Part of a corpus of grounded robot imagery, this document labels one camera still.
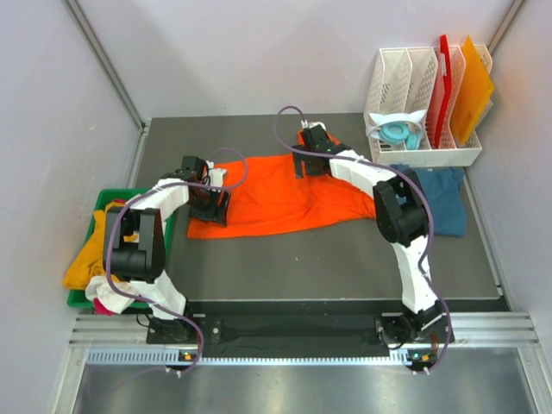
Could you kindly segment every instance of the ventilation grille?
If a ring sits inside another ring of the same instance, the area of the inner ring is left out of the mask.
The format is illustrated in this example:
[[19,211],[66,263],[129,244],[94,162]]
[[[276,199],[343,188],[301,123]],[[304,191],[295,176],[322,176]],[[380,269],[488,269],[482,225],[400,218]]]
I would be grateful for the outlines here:
[[[92,365],[189,365],[180,361],[178,349],[91,349],[87,363]],[[408,351],[390,351],[389,356],[360,358],[203,358],[205,366],[391,366],[409,365]]]

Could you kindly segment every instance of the metal floor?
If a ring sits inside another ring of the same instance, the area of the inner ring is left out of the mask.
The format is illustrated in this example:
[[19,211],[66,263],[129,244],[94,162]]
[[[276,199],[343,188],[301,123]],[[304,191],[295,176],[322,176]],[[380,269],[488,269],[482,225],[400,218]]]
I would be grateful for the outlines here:
[[87,366],[73,413],[536,413],[516,349],[450,349],[430,377],[404,367],[199,367],[182,379],[144,373],[112,392],[142,369]]

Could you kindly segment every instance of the white desk organizer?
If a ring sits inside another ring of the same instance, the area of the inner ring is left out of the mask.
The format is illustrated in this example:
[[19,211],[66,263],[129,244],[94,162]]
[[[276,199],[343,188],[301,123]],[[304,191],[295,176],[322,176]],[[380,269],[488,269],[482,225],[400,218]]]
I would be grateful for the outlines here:
[[[477,46],[481,60],[490,72],[492,58],[485,46]],[[432,149],[427,137],[423,138],[418,150],[408,151],[404,144],[390,146],[368,137],[372,159],[380,164],[408,164],[410,166],[471,166],[482,147],[475,132],[467,143],[459,147],[450,132],[449,121],[454,108],[466,61],[459,47],[450,48],[450,63],[453,75],[453,90],[448,103],[445,126],[439,149]],[[427,110],[437,73],[437,57],[433,47],[407,47],[380,49],[368,90],[364,121],[368,125],[369,113],[391,114]],[[486,107],[481,119],[492,103]]]

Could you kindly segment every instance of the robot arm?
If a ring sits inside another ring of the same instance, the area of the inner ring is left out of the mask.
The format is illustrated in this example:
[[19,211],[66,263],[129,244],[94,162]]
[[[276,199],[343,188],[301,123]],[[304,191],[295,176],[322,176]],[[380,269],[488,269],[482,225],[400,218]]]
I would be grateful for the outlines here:
[[[333,154],[361,160],[350,147],[333,142],[320,122],[309,124],[301,131],[304,145],[296,146],[309,152]],[[317,158],[294,153],[298,178],[304,174],[329,174],[347,181],[374,199],[376,222],[380,233],[391,243],[397,256],[403,285],[402,302],[405,307],[401,321],[406,325],[412,340],[427,336],[442,318],[441,304],[429,287],[427,259],[423,263],[425,274],[418,262],[427,245],[427,215],[417,194],[393,172],[360,162],[341,159]],[[420,187],[417,175],[409,170],[405,174]]]
[[[117,230],[111,255],[111,269],[118,278],[129,282],[144,298],[153,300],[179,315],[185,314],[186,298],[173,285],[165,271],[164,222],[182,205],[191,206],[190,215],[204,221],[226,224],[230,195],[226,191],[210,191],[187,185],[175,185],[182,181],[222,186],[226,170],[213,168],[212,162],[197,157],[184,157],[182,167],[165,175],[153,187],[150,197],[132,205],[124,215]],[[107,246],[111,230],[122,207],[112,207],[107,212],[104,245]],[[138,240],[125,241],[125,235],[138,233]],[[105,266],[106,252],[103,256]],[[151,306],[154,317],[174,320],[174,317]]]

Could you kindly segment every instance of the green basket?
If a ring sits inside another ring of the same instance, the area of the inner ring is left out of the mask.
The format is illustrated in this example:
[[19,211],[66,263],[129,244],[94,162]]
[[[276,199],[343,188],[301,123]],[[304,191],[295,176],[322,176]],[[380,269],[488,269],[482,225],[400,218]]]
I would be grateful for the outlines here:
[[[132,197],[138,194],[143,194],[147,190],[149,189],[148,188],[117,188],[117,189],[103,190],[97,196],[97,201],[96,201],[96,206],[94,207],[94,211],[105,209],[105,206],[111,203],[113,200],[117,200],[117,199],[130,200]],[[168,218],[168,220],[166,220],[165,250],[166,250],[167,259],[171,252],[174,219],[175,219],[175,215],[173,214]],[[90,226],[88,226],[88,233],[86,234],[86,241],[90,239],[94,231],[94,224],[95,224],[94,216],[92,216],[92,219],[90,221]],[[67,304],[72,308],[93,308],[94,307],[94,304],[86,298],[85,291],[77,291],[73,289],[69,291]],[[130,305],[130,307],[143,309],[143,308],[147,308],[148,305],[144,302],[134,302]]]

